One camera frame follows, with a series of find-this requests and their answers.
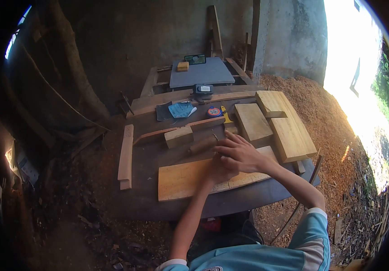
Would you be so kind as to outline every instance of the shirt sleeve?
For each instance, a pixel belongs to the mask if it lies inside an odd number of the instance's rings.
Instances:
[[[304,252],[304,271],[328,268],[330,243],[327,233],[327,214],[319,208],[307,210],[300,219],[288,248]]]
[[[183,259],[170,259],[159,267],[155,268],[155,271],[188,271],[187,261]]]

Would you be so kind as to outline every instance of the concrete wall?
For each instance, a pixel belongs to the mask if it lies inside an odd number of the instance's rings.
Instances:
[[[124,92],[138,98],[153,66],[204,53],[207,7],[216,5],[224,56],[252,29],[252,1],[60,1],[90,84],[112,114]]]
[[[323,85],[327,18],[321,0],[271,0],[261,74],[303,75]]]

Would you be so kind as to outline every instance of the grey slab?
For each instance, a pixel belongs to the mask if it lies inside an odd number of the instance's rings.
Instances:
[[[173,62],[169,84],[172,89],[195,84],[235,83],[232,74],[219,57],[207,57],[205,64],[190,65],[187,72],[177,72],[179,62],[182,60]]]

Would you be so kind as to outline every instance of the person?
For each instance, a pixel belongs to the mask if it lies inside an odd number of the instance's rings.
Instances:
[[[241,136],[228,131],[225,131],[225,135],[227,138],[218,141],[217,146],[214,147],[216,154],[210,169],[200,182],[191,203],[175,228],[169,260],[155,270],[328,270],[330,244],[322,193],[300,176],[260,154]],[[251,244],[219,247],[193,259],[187,266],[187,253],[199,225],[208,194],[215,184],[226,182],[239,172],[268,174],[307,208],[288,248],[261,245],[258,241]]]

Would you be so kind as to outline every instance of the green foliage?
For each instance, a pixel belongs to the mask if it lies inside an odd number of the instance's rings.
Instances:
[[[378,107],[389,122],[389,46],[383,41],[383,52],[378,66],[377,75],[371,86],[378,98]]]

